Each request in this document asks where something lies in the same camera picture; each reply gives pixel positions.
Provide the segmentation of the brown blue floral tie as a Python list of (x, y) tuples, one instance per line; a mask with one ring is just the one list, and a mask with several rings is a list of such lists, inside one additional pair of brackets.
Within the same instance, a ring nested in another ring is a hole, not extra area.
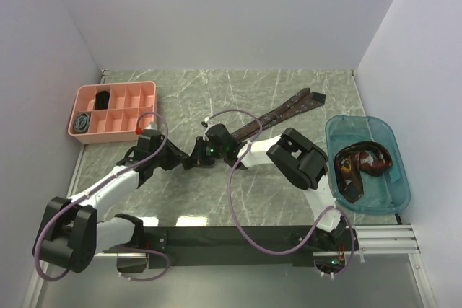
[(325, 101), (326, 96), (324, 94), (313, 92), (309, 88), (303, 88), (280, 106), (230, 134), (240, 142), (240, 149), (242, 149), (245, 142), (258, 133), (259, 128), (264, 130), (272, 128), (300, 113), (325, 105)]

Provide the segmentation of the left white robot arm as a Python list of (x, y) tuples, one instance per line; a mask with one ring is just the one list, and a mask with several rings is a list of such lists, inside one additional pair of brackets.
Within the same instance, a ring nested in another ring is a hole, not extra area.
[(103, 179), (72, 198), (55, 197), (45, 207), (32, 254), (66, 272), (82, 272), (93, 257), (112, 247), (147, 249), (143, 221), (118, 214), (103, 221), (120, 199), (140, 188), (154, 171), (172, 170), (188, 155), (156, 130), (145, 130), (137, 143)]

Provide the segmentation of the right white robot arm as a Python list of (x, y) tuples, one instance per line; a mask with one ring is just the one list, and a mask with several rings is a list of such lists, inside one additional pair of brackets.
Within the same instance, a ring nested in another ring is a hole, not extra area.
[(246, 170), (273, 164), (305, 197), (319, 223), (308, 241), (316, 250), (335, 250), (343, 240), (346, 220), (335, 208), (335, 198), (328, 185), (328, 158), (324, 150), (293, 128), (273, 138), (252, 142), (237, 140), (227, 128), (218, 124), (196, 138), (191, 154), (182, 162), (183, 168), (211, 167), (221, 159), (230, 167)]

